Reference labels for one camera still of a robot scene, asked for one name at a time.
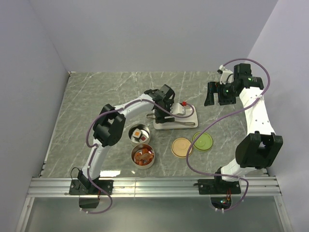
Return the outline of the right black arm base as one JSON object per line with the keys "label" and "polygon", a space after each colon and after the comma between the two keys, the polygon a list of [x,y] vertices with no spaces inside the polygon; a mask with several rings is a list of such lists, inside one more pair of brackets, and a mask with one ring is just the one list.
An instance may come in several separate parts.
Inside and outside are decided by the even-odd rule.
{"label": "right black arm base", "polygon": [[219,176],[213,179],[198,179],[193,186],[198,187],[200,195],[241,194],[239,181],[228,182]]}

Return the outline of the large orange fish piece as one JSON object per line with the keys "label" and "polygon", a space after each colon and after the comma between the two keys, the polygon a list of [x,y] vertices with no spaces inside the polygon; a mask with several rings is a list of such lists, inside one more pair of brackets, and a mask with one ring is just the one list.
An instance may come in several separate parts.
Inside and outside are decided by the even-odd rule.
{"label": "large orange fish piece", "polygon": [[142,153],[136,153],[136,154],[134,155],[134,162],[135,162],[137,165],[142,166],[142,165],[144,164],[143,154],[142,154]]}

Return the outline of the sushi roll red centre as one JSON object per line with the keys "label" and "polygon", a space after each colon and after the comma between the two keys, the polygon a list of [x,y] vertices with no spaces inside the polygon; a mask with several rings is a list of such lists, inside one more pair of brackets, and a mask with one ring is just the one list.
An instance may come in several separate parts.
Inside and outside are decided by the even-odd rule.
{"label": "sushi roll red centre", "polygon": [[142,136],[140,137],[140,139],[139,139],[139,142],[140,142],[140,143],[144,143],[144,142],[147,141],[147,140],[148,140],[148,137],[142,135]]}

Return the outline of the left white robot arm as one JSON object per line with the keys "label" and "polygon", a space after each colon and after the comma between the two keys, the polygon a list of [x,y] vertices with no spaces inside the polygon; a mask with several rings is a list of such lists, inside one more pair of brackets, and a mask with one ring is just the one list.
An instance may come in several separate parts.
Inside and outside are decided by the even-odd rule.
{"label": "left white robot arm", "polygon": [[138,98],[118,106],[105,105],[91,124],[86,134],[86,145],[91,148],[89,158],[78,173],[80,188],[93,194],[98,188],[97,179],[109,149],[122,137],[126,120],[141,113],[156,110],[159,121],[169,115],[175,92],[168,85],[160,89],[149,89]]}

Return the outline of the orange chicken wing piece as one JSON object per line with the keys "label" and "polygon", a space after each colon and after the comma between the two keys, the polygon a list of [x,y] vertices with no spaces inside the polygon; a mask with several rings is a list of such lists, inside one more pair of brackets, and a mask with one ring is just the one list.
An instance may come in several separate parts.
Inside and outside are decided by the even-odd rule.
{"label": "orange chicken wing piece", "polygon": [[143,149],[142,151],[141,151],[141,158],[142,159],[148,159],[150,156],[152,155],[152,151],[151,150],[149,150],[149,149]]}

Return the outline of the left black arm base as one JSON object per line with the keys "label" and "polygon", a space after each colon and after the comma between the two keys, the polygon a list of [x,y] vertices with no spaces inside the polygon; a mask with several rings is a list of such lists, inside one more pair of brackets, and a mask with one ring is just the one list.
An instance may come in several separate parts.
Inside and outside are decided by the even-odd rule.
{"label": "left black arm base", "polygon": [[113,180],[94,180],[94,183],[100,188],[95,187],[89,180],[81,182],[78,179],[73,179],[70,184],[69,195],[106,195],[102,190],[111,195],[113,190]]}

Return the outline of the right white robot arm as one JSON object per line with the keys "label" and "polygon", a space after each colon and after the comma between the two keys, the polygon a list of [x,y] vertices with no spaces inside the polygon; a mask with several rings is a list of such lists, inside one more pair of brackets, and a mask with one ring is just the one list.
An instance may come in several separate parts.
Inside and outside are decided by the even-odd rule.
{"label": "right white robot arm", "polygon": [[213,181],[214,190],[224,193],[237,178],[270,167],[283,145],[283,138],[275,133],[268,118],[263,96],[267,87],[262,78],[252,75],[250,64],[237,64],[233,71],[221,65],[218,73],[220,81],[208,82],[204,105],[214,105],[214,94],[218,95],[220,105],[235,104],[240,99],[247,124],[247,135],[236,147],[235,158],[219,169],[222,176]]}

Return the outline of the beige round lid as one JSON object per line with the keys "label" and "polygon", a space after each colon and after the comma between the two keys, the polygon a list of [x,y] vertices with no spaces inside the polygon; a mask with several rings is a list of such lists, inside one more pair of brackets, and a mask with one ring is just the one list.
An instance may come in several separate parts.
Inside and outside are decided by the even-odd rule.
{"label": "beige round lid", "polygon": [[172,153],[179,158],[186,158],[187,151],[191,143],[188,139],[180,137],[175,139],[171,144]]}

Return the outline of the sushi roll orange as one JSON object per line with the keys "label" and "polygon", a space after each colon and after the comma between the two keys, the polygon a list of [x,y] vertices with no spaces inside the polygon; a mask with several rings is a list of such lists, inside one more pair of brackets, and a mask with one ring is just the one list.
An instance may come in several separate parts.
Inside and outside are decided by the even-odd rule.
{"label": "sushi roll orange", "polygon": [[142,131],[138,128],[136,128],[133,133],[132,136],[134,139],[139,140],[142,137]]}

